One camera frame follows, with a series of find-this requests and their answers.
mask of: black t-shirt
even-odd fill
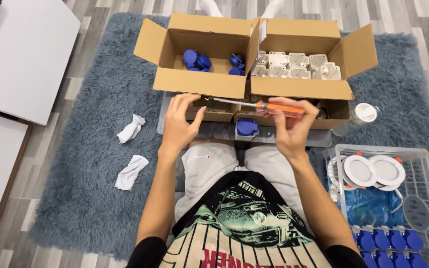
[[[127,268],[366,268],[341,245],[322,252],[299,215],[259,173],[234,171],[218,180],[172,228],[135,247]]]

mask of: orange screwdriver handle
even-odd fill
[[[270,114],[274,114],[275,110],[282,111],[286,117],[301,118],[304,116],[304,108],[287,106],[283,103],[278,102],[263,102],[259,101],[256,103],[258,110],[265,111]]]

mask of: screwdriver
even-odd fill
[[[278,102],[264,102],[260,100],[256,103],[247,103],[242,101],[226,100],[226,99],[214,98],[214,97],[205,98],[205,100],[207,100],[208,102],[210,100],[215,100],[215,101],[221,101],[226,103],[256,107],[256,110],[258,112],[264,111],[269,114],[274,114],[275,110],[279,110],[283,112],[286,117],[301,118],[302,116],[304,116],[304,108],[287,106],[283,103],[278,103]]]

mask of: blue fluffy rug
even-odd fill
[[[166,27],[169,18],[150,17]],[[114,15],[63,132],[30,236],[42,246],[113,254],[128,259],[150,190],[162,136],[157,120],[162,92],[152,90],[156,66],[133,55],[142,15]],[[354,103],[382,110],[378,119],[336,143],[418,147],[429,150],[429,96],[416,40],[375,37],[379,65],[349,79]],[[132,114],[147,123],[119,144],[116,134]],[[132,191],[114,188],[132,155],[145,156]]]

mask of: gray laminate floor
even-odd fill
[[[226,17],[260,16],[268,0],[215,0]],[[0,222],[0,268],[116,268],[108,256],[43,248],[31,243],[27,229],[38,204],[63,126],[97,48],[104,26],[116,12],[168,16],[172,11],[203,14],[197,0],[67,0],[81,21],[75,53],[61,96],[47,126],[35,126]],[[418,39],[429,80],[429,0],[286,0],[281,17],[336,20],[341,30],[372,23],[378,34],[412,33]]]

